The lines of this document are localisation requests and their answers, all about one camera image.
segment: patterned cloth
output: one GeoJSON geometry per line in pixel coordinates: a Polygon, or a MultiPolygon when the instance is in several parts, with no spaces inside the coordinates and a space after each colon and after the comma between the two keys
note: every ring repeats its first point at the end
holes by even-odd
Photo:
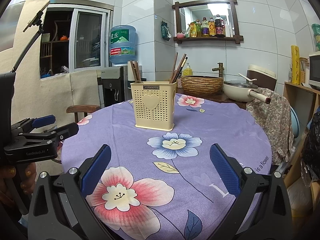
{"type": "Polygon", "coordinates": [[[111,161],[87,201],[124,240],[211,235],[235,200],[210,160],[214,143],[243,167],[269,173],[268,137],[248,111],[180,94],[174,104],[170,132],[135,127],[130,100],[88,115],[78,123],[78,134],[63,143],[65,171],[79,167],[103,144],[110,146],[111,161]]]}
{"type": "Polygon", "coordinates": [[[269,138],[272,149],[272,164],[279,165],[289,161],[293,153],[293,131],[291,108],[288,100],[267,88],[258,88],[258,92],[271,98],[269,105],[260,100],[247,103],[247,111],[255,118],[269,138]]]}

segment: wooden mirror frame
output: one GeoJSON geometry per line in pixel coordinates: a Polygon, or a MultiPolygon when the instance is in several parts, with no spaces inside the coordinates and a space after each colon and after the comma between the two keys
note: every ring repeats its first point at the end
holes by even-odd
{"type": "Polygon", "coordinates": [[[178,44],[181,44],[183,41],[234,41],[236,44],[240,44],[240,41],[243,41],[243,36],[239,34],[239,25],[238,25],[238,17],[236,13],[235,4],[237,4],[237,0],[198,0],[191,2],[179,3],[175,2],[172,5],[172,9],[176,12],[176,24],[177,24],[177,33],[181,32],[181,18],[180,18],[180,8],[198,6],[198,5],[207,5],[208,3],[229,3],[231,7],[232,19],[235,28],[235,34],[233,37],[196,37],[196,38],[182,38],[178,39],[174,37],[173,40],[178,44]]]}

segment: blue gripper pad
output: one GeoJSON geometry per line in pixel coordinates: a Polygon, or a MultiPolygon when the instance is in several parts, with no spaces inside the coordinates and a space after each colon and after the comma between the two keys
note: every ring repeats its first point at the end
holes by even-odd
{"type": "Polygon", "coordinates": [[[111,160],[111,149],[104,144],[93,157],[93,162],[81,180],[81,194],[83,197],[91,195],[97,186],[103,172],[111,160]]]}
{"type": "Polygon", "coordinates": [[[56,121],[56,118],[54,115],[48,115],[48,116],[44,116],[44,117],[40,117],[37,119],[34,119],[32,122],[32,127],[33,128],[40,128],[40,127],[44,127],[46,125],[50,125],[50,124],[54,124],[56,121]]]}
{"type": "Polygon", "coordinates": [[[240,179],[222,152],[215,145],[212,145],[210,148],[210,159],[229,194],[238,197],[241,192],[240,179]]]}

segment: round table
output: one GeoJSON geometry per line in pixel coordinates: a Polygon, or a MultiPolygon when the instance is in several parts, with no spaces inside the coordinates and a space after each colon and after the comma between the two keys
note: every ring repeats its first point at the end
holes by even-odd
{"type": "MultiPolygon", "coordinates": [[[[88,115],[64,141],[64,171],[79,167],[103,144],[112,157],[87,202],[123,239],[207,239],[235,197],[213,166],[218,143],[243,167],[268,174],[271,146],[262,128],[236,104],[177,94],[170,132],[135,127],[133,102],[88,115]]],[[[252,212],[255,197],[248,215],[252,212]]]]}

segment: microwave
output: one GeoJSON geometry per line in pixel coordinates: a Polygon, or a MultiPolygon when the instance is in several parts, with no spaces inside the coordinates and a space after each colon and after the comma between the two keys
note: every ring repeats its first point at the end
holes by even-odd
{"type": "Polygon", "coordinates": [[[320,87],[320,51],[309,55],[309,84],[320,87]]]}

